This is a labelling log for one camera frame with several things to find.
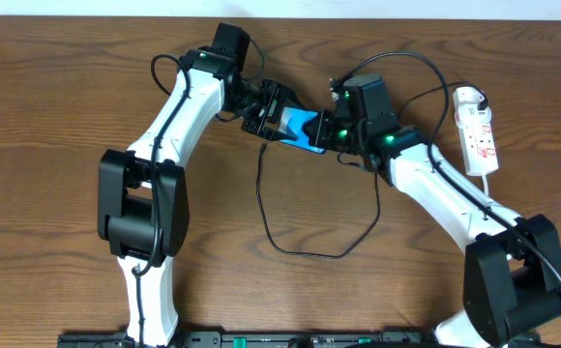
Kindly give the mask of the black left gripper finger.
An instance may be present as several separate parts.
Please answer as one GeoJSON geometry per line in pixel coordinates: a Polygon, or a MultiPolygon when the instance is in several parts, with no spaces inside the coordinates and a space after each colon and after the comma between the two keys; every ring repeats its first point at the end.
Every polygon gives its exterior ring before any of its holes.
{"type": "Polygon", "coordinates": [[[284,105],[297,109],[305,109],[305,105],[300,101],[294,91],[289,91],[285,94],[284,105]]]}
{"type": "Polygon", "coordinates": [[[265,127],[263,129],[263,138],[268,141],[282,141],[282,140],[294,141],[296,139],[296,136],[290,133],[285,133],[279,130],[274,130],[269,127],[265,127]]]}

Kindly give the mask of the blue Galaxy smartphone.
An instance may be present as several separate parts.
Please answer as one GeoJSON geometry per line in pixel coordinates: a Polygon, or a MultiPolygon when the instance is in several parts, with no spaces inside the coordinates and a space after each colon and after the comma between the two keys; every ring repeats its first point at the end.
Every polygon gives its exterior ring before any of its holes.
{"type": "Polygon", "coordinates": [[[320,155],[325,154],[325,149],[315,147],[310,144],[310,136],[304,131],[304,125],[310,121],[316,120],[317,118],[318,113],[315,111],[285,107],[280,116],[278,131],[286,134],[288,139],[283,139],[281,143],[308,152],[320,155]]]}

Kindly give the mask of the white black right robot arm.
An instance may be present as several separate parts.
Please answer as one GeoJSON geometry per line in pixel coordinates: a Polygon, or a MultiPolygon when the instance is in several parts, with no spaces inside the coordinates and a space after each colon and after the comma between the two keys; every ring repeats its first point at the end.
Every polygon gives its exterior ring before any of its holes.
{"type": "Polygon", "coordinates": [[[331,91],[335,110],[304,125],[310,144],[362,157],[463,252],[463,308],[435,327],[438,344],[501,347],[561,317],[561,244],[547,217],[500,205],[415,127],[401,126],[379,75],[334,79],[331,91]]]}

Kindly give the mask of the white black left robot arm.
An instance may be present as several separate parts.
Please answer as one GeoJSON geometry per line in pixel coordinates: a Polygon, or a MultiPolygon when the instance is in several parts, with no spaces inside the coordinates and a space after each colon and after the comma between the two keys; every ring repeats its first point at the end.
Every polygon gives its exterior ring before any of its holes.
{"type": "Polygon", "coordinates": [[[175,255],[190,223],[186,166],[209,123],[221,112],[268,141],[295,92],[270,79],[242,76],[251,43],[241,27],[220,23],[211,44],[176,59],[176,81],[158,116],[125,152],[107,150],[99,164],[98,234],[122,268],[130,306],[126,347],[166,347],[178,326],[172,295],[175,255]]]}

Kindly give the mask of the white power strip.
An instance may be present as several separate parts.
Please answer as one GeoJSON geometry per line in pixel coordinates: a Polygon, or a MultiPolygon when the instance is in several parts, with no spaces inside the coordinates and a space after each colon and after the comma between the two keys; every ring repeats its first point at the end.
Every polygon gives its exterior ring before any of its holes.
{"type": "Polygon", "coordinates": [[[494,172],[499,164],[486,97],[475,87],[463,86],[455,90],[453,100],[466,174],[479,177],[494,172]]]}

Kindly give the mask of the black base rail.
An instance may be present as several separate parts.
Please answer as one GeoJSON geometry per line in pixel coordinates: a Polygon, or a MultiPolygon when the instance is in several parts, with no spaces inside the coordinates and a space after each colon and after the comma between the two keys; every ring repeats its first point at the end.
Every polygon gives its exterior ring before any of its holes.
{"type": "MultiPolygon", "coordinates": [[[[313,347],[334,348],[365,344],[368,347],[438,347],[433,333],[386,330],[382,333],[219,333],[182,332],[168,345],[178,348],[257,348],[313,347]]],[[[124,332],[112,334],[61,334],[57,348],[134,347],[124,332]]]]}

